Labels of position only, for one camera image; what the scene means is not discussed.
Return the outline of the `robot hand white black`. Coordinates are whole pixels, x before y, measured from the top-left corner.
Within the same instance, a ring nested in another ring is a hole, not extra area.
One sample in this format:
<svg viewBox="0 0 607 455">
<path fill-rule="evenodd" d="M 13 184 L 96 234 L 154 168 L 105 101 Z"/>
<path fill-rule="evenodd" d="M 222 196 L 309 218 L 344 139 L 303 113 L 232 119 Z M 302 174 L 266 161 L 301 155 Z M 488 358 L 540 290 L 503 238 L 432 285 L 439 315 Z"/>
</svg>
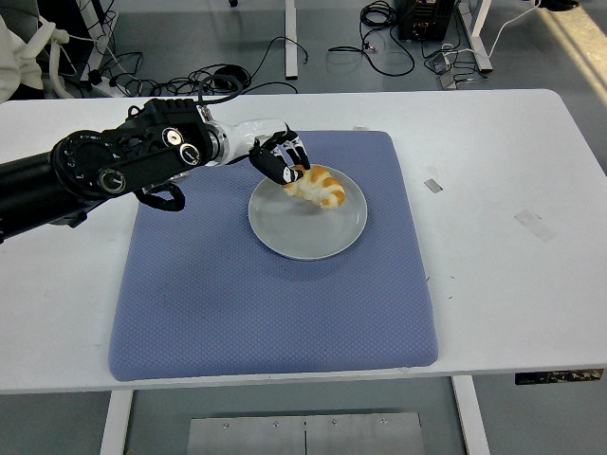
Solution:
<svg viewBox="0 0 607 455">
<path fill-rule="evenodd" d="M 311 168 L 299 135 L 278 118 L 248 120 L 225 128 L 220 164 L 247 159 L 262 175 L 278 185 L 293 183 Z"/>
</svg>

